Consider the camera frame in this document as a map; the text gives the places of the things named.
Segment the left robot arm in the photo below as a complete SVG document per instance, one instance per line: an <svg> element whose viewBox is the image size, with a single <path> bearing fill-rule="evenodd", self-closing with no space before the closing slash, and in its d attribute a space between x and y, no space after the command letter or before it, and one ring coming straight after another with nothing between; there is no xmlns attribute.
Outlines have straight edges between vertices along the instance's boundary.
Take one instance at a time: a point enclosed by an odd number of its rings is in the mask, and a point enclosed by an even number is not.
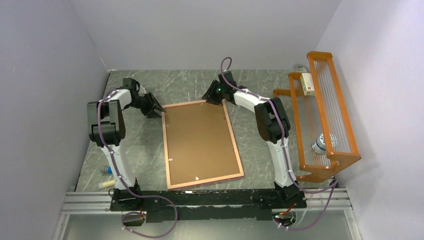
<svg viewBox="0 0 424 240"><path fill-rule="evenodd" d="M107 96L87 104L88 136L108 160L115 182L114 198L123 198L125 206L137 210L142 206L143 196L123 150L126 137L123 110L128 108L140 110L148 119L161 118L166 111L151 92L137 80L127 77Z"/></svg>

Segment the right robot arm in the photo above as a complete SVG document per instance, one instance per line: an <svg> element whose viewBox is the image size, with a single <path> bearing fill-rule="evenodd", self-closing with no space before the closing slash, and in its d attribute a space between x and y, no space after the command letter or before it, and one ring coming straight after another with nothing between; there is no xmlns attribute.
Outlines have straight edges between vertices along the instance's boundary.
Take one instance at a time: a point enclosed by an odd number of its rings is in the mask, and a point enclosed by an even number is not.
<svg viewBox="0 0 424 240"><path fill-rule="evenodd" d="M278 97L262 97L244 86L237 86L231 71L225 70L213 80L202 99L219 105L223 100L243 107L255 114L260 137L267 144L274 167L275 202L286 208L299 205L303 192L298 188L288 150L291 129L287 113Z"/></svg>

